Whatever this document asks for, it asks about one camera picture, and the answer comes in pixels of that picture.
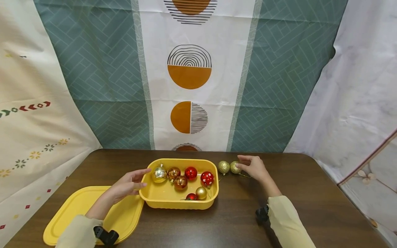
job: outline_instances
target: christmas ornament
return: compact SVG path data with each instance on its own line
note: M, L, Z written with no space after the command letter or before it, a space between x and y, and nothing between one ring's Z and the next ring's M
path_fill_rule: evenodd
M205 200L207 198L207 190L204 187L198 187L196 189L196 196L198 200Z
M200 177L201 183L209 188L214 182L214 175L209 171L204 171Z
M188 167L185 170L185 177L189 180L189 181L193 181L194 179L196 179L197 177L197 170L194 167Z
M190 193L186 196L186 200L195 201L197 200L197 196L195 193Z
M185 176L178 176L174 181L175 190L182 191L187 186L187 178Z
M221 162L219 162L219 164L218 164L218 171L219 171L220 173L222 173L223 175L226 175L226 173L228 173L229 170L230 170L230 165L229 165L228 162L226 162L226 161L221 161Z
M234 174L240 174L241 169L236 167L237 161L233 161L230 163L230 171Z
M155 183L162 183L167 180L167 171L163 164L153 170L152 179Z
M170 180L171 184L174 183L175 178L181 175L181 170L177 167L172 167L168 170L168 179Z

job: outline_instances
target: yellow container lid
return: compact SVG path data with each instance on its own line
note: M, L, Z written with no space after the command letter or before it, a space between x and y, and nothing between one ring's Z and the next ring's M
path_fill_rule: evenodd
M43 240L49 246L55 246L58 238L64 232L76 215L84 215L94 202L110 186L90 186L74 192L58 210L44 230ZM115 204L106 216L103 227L119 234L116 244L127 239L138 225L144 200L138 196L127 196Z

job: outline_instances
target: left hand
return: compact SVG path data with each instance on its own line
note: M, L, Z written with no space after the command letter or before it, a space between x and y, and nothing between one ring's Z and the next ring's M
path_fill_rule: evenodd
M104 195L113 200L113 204L118 203L126 196L138 195L139 190L146 186L146 183L141 183L144 174L149 173L151 169L141 169L126 173L115 184L113 184Z

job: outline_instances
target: gold ornament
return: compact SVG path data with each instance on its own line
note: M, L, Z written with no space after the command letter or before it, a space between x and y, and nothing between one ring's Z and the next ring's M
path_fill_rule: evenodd
M236 167L237 161L233 161L230 163L230 171L234 174L240 174L241 169Z
M177 167L172 167L168 170L168 179L170 180L171 184L174 183L176 177L181 175L181 170Z
M167 171L164 168L163 164L160 164L159 167L156 167L152 172L152 179L155 183L162 183L167 180Z
M198 200L205 200L207 198L207 190L204 187L198 187L196 189L196 196Z
M185 176L178 176L175 178L174 181L174 188L175 190L182 191L187 187L187 178Z
M226 175L226 173L228 173L229 170L230 170L230 165L229 165L229 163L226 162L226 161L221 161L221 162L219 162L219 164L218 164L218 170L219 170L219 172L222 173L223 175Z

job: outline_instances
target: hand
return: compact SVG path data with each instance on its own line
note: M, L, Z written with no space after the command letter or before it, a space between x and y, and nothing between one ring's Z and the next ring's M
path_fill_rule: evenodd
M236 167L247 172L252 178L263 182L269 177L269 173L260 157L250 155L238 155L237 157L240 163L237 163Z
M151 169L141 169L126 173L104 195L110 197L113 200L113 204L118 203L128 195L138 195L139 190L146 186L146 183L141 183L142 177L150 171Z

